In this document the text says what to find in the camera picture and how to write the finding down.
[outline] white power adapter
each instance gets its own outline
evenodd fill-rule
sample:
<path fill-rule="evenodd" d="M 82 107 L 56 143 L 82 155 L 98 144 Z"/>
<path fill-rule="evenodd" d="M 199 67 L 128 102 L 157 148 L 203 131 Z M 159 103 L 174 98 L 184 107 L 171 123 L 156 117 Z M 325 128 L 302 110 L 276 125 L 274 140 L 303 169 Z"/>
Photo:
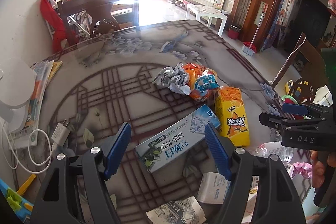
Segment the white power adapter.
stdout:
<path fill-rule="evenodd" d="M 57 145 L 63 146 L 67 137 L 70 134 L 70 130 L 67 129 L 69 122 L 66 124 L 66 126 L 64 126 L 65 122 L 66 120 L 63 122 L 63 124 L 59 122 L 54 130 L 54 133 L 51 136 L 51 139 L 54 141 L 52 145 L 52 150 L 55 150 Z"/>

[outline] table leg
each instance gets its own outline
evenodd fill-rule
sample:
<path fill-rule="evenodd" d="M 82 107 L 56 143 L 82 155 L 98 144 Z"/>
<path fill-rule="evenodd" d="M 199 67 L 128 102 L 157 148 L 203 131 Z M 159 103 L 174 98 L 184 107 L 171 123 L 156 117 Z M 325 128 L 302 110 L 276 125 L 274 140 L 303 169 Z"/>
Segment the table leg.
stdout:
<path fill-rule="evenodd" d="M 199 13 L 196 13 L 196 20 L 199 22 L 201 21 L 201 15 Z"/>
<path fill-rule="evenodd" d="M 185 19 L 188 19 L 188 15 L 190 15 L 190 8 L 187 6 L 187 13 L 185 14 Z"/>
<path fill-rule="evenodd" d="M 211 26 L 211 21 L 212 21 L 212 17 L 209 17 L 209 19 L 208 19 L 208 27 Z"/>
<path fill-rule="evenodd" d="M 227 17 L 222 19 L 222 23 L 220 24 L 218 35 L 221 37 L 224 31 L 225 23 L 226 23 Z"/>

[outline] black door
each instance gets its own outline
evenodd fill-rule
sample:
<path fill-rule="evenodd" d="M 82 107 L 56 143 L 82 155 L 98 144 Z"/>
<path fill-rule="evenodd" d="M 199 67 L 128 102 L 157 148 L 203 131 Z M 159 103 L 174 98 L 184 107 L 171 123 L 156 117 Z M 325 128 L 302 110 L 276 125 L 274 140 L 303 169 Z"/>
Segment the black door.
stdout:
<path fill-rule="evenodd" d="M 302 0 L 299 12 L 292 25 L 292 29 L 285 39 L 285 50 L 291 53 L 302 32 L 314 47 L 324 35 L 329 23 L 330 13 L 319 0 Z"/>

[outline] blue gripper pad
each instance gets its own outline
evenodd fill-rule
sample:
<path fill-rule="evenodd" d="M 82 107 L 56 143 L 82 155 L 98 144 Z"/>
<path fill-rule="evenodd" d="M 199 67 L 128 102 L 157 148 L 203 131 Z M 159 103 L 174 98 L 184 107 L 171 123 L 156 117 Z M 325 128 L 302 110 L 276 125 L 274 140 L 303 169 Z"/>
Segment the blue gripper pad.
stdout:
<path fill-rule="evenodd" d="M 208 123 L 205 126 L 204 135 L 205 141 L 207 142 L 210 152 L 215 160 L 218 172 L 230 181 L 232 179 L 232 173 L 230 170 L 230 158 L 225 152 L 225 149 L 219 140 L 220 136 L 212 123 Z"/>
<path fill-rule="evenodd" d="M 294 104 L 288 104 L 284 103 L 282 106 L 282 111 L 294 115 L 308 115 L 308 109 L 304 105 L 294 105 Z"/>
<path fill-rule="evenodd" d="M 124 122 L 117 134 L 115 135 L 114 144 L 106 157 L 106 168 L 104 171 L 105 180 L 110 179 L 114 175 L 124 156 L 128 143 L 131 140 L 131 126 Z"/>

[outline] pink wrapper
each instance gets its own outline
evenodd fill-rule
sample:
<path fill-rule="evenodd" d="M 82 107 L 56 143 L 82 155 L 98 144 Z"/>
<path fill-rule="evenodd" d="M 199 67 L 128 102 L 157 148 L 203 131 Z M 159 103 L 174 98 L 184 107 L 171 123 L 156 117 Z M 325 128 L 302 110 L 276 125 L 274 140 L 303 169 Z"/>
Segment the pink wrapper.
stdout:
<path fill-rule="evenodd" d="M 296 176 L 296 174 L 300 174 L 305 179 L 311 179 L 312 177 L 312 165 L 306 162 L 296 162 L 293 164 L 294 171 L 292 178 Z"/>

